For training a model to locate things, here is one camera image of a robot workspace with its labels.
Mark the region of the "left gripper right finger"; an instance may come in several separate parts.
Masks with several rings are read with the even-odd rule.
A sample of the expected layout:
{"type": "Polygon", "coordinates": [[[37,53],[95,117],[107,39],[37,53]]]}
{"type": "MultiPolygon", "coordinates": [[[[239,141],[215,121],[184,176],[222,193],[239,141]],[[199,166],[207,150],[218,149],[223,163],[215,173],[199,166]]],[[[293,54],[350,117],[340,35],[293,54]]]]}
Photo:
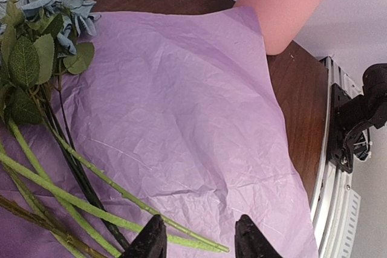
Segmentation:
{"type": "Polygon", "coordinates": [[[235,223],[235,257],[282,258],[246,214],[243,214],[235,223]]]}

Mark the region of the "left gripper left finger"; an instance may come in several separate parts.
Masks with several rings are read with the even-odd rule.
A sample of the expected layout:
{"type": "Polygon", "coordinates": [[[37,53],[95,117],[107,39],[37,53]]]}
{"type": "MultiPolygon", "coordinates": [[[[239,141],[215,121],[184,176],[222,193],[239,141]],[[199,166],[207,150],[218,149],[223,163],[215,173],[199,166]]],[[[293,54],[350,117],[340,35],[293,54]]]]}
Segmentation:
{"type": "Polygon", "coordinates": [[[166,226],[160,214],[155,214],[139,232],[121,258],[166,258],[166,226]]]}

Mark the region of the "artificial flower bunch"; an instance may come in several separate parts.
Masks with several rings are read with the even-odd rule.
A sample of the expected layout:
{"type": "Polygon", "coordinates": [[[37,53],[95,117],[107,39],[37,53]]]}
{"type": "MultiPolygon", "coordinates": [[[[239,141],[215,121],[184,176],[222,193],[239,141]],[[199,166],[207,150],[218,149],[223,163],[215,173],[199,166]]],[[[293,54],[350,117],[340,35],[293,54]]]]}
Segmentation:
{"type": "Polygon", "coordinates": [[[144,227],[105,210],[86,175],[86,170],[90,170],[152,217],[160,214],[168,242],[206,251],[228,252],[226,246],[190,231],[141,202],[81,157],[74,147],[67,123],[57,119],[51,102],[52,93],[62,91],[65,74],[85,72],[94,58],[94,45],[79,40],[83,35],[96,35],[95,23],[99,15],[93,13],[94,6],[92,0],[1,0],[1,121],[31,164],[31,169],[27,169],[5,151],[1,152],[1,164],[29,209],[25,210],[6,198],[1,199],[1,207],[48,230],[74,257],[120,257],[132,244],[121,229],[139,234],[144,227]],[[43,125],[50,132],[83,192],[83,198],[77,198],[54,184],[23,137],[22,125],[43,125]],[[91,248],[71,234],[25,185],[24,179],[52,193],[103,251],[91,248]]]}

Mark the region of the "purple tissue paper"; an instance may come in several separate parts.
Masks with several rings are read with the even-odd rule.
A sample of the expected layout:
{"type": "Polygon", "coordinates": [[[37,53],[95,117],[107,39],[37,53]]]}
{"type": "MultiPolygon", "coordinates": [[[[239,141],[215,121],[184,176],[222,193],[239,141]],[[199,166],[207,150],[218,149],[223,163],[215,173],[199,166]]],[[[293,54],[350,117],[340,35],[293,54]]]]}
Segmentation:
{"type": "Polygon", "coordinates": [[[258,18],[103,12],[95,56],[63,78],[74,144],[121,187],[229,248],[247,214],[283,257],[317,257],[258,18]]]}

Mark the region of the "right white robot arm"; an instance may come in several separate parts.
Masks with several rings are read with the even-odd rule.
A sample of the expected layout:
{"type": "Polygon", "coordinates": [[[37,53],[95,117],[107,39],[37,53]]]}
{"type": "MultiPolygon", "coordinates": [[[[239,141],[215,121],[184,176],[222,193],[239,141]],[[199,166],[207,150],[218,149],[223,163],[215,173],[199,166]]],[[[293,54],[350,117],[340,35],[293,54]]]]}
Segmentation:
{"type": "Polygon", "coordinates": [[[346,137],[343,145],[349,162],[353,161],[356,136],[364,130],[380,129],[386,124],[386,64],[371,65],[363,73],[363,94],[341,110],[346,137]]]}

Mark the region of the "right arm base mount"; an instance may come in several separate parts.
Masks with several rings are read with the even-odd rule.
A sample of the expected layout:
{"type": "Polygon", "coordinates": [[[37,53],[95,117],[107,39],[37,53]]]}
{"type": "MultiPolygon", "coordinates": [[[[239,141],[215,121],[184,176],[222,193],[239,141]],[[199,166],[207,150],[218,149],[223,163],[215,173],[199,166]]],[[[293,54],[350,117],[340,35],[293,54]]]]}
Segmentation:
{"type": "Polygon", "coordinates": [[[339,170],[352,173],[353,157],[345,138],[354,127],[354,100],[337,83],[331,86],[327,161],[339,170]]]}

